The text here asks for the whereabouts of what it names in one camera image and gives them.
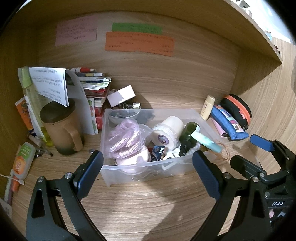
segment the cream bottle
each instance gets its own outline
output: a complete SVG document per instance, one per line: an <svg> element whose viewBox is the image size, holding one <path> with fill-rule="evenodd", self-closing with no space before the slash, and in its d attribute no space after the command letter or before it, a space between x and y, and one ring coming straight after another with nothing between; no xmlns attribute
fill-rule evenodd
<svg viewBox="0 0 296 241"><path fill-rule="evenodd" d="M207 98L205 99L205 103L202 107L202 111L200 112L200 116L206 121L210 114L211 111L213 109L214 106L214 102L215 102L215 98L211 95L208 95Z"/></svg>

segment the plastic storage bin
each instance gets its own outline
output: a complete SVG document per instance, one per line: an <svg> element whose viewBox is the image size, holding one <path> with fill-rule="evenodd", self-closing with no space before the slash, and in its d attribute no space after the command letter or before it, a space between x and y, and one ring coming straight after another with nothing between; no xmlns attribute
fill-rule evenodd
<svg viewBox="0 0 296 241"><path fill-rule="evenodd" d="M200 133L209 137L212 140L221 140L214 130L201 118L194 109L141 109L141 110L111 110L106 109L103 119L103 128L101 136L100 151L104 156L107 156L105 145L108 141L108 132L120 123L123 118L115 116L127 116L132 118L138 124L145 124L152 128L154 125L163 122L167 117L173 115L179 117L184 125L190 121L194 121L200 126ZM216 158L216 155L210 152L204 153L210 161ZM126 172L127 169L140 170L140 174L131 175ZM194 171L192 165L192 155L177 157L162 161L154 161L140 163L134 165L117 166L112 158L104 159L104 165L101 169L101 174L107 186L111 184L129 183L133 181L146 181L149 179L158 179L163 177L183 175L187 172Z"/></svg>

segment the mug handle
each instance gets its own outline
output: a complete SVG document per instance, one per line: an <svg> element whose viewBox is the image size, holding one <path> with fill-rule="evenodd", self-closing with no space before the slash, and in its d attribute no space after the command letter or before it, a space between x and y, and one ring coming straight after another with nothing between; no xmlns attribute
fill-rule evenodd
<svg viewBox="0 0 296 241"><path fill-rule="evenodd" d="M71 124L64 125L64 128L72 137L72 140L75 145L74 151L80 151L83 148L83 144L78 130L75 129L74 126Z"/></svg>

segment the orange sticky note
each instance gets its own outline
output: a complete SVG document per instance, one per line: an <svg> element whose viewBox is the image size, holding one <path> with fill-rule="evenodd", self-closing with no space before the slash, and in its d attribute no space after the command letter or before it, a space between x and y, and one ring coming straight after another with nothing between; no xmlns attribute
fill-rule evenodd
<svg viewBox="0 0 296 241"><path fill-rule="evenodd" d="M173 56L175 47L174 38L140 32L107 32L107 51L120 52L147 52L165 56Z"/></svg>

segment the book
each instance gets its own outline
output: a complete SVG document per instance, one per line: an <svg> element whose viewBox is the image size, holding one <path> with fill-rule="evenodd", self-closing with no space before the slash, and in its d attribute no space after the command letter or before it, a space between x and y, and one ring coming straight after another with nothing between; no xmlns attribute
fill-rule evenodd
<svg viewBox="0 0 296 241"><path fill-rule="evenodd" d="M95 107L102 107L102 105L104 104L105 100L106 100L105 97L95 98L94 99L94 106Z"/></svg>
<svg viewBox="0 0 296 241"><path fill-rule="evenodd" d="M109 83L84 83L81 82L83 89L99 90L108 87Z"/></svg>
<svg viewBox="0 0 296 241"><path fill-rule="evenodd" d="M100 89L98 91L94 90L84 90L85 95L90 98L99 98L99 97L107 97L109 94L110 86L108 86L106 89Z"/></svg>
<svg viewBox="0 0 296 241"><path fill-rule="evenodd" d="M104 117L104 110L101 110L101 112L96 115L96 126L98 130L101 130L103 127L103 117Z"/></svg>
<svg viewBox="0 0 296 241"><path fill-rule="evenodd" d="M94 77L94 76L102 77L102 76L104 76L103 73L76 73L76 75L78 77Z"/></svg>
<svg viewBox="0 0 296 241"><path fill-rule="evenodd" d="M94 110L94 98L87 98L87 101L89 103L89 107L90 107L90 112L91 112L91 119L92 119L92 125L94 128L94 133L98 134L98 128L97 128L97 124L96 124L96 115L95 115L95 110Z"/></svg>
<svg viewBox="0 0 296 241"><path fill-rule="evenodd" d="M78 77L80 81L87 81L87 80L93 80L93 81L103 81L110 83L111 78L110 77Z"/></svg>
<svg viewBox="0 0 296 241"><path fill-rule="evenodd" d="M99 116L101 114L102 107L94 107L94 113L96 116Z"/></svg>

